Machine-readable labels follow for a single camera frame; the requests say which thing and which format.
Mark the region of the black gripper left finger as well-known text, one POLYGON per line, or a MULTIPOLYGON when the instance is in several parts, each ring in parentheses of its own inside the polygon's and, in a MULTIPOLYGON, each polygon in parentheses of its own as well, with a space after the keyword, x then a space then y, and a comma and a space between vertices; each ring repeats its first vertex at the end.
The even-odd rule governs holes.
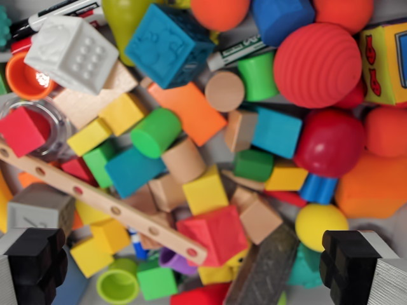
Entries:
POLYGON ((60 228, 13 228, 1 237, 1 304, 51 304, 68 258, 60 228))

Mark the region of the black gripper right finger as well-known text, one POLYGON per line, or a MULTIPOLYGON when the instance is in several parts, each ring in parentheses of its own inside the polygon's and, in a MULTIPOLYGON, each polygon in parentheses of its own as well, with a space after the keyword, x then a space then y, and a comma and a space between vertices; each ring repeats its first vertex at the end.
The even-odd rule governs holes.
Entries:
POLYGON ((325 231, 319 271, 335 304, 406 304, 406 259, 374 231, 325 231))

